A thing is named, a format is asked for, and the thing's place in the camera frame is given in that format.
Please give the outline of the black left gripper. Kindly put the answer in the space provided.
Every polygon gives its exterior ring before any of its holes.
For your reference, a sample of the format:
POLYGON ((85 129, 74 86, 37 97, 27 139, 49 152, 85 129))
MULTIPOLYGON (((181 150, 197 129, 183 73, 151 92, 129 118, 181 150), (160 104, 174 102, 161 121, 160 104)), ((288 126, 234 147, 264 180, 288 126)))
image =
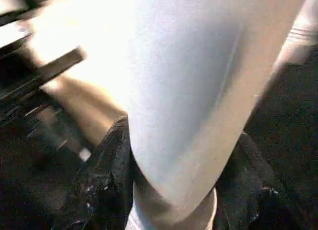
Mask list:
POLYGON ((75 118, 43 88, 84 59, 80 48, 36 66, 17 52, 0 60, 0 149, 80 151, 87 147, 75 118))

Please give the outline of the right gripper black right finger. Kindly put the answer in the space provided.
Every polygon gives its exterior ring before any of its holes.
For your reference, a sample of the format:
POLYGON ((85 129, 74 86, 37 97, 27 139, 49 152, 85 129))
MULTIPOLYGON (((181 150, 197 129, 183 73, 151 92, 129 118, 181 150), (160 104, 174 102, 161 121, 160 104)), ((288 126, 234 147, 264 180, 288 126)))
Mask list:
POLYGON ((217 230, 310 230, 312 214, 242 132, 215 184, 217 230))

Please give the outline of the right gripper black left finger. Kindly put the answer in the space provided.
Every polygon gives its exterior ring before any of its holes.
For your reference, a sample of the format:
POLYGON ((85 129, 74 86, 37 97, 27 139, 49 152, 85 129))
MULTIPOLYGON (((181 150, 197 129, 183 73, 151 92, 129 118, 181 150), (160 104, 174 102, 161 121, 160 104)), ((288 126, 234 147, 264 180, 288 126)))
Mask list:
POLYGON ((54 230, 123 230, 133 203, 128 117, 118 118, 74 178, 54 230))

